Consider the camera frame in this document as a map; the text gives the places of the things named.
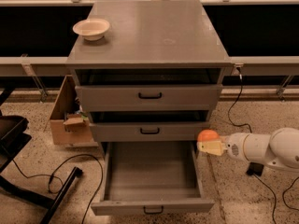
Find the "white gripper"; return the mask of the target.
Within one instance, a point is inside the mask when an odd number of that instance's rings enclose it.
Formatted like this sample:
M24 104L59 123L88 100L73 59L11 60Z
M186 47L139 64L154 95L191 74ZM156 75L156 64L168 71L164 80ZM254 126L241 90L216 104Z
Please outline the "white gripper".
M237 161L247 161L244 152L247 133L233 133L225 138L225 144L221 140L198 141L198 149L207 154L221 156L226 150L230 158Z

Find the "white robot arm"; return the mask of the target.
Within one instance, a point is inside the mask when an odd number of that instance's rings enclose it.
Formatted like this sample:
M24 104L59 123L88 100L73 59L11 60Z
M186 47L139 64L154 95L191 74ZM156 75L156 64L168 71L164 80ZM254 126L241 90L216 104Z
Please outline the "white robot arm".
M226 152L234 160L299 172L299 131L294 128L281 128L270 134L232 133L224 136L214 130L203 130L197 136L197 148L215 156Z

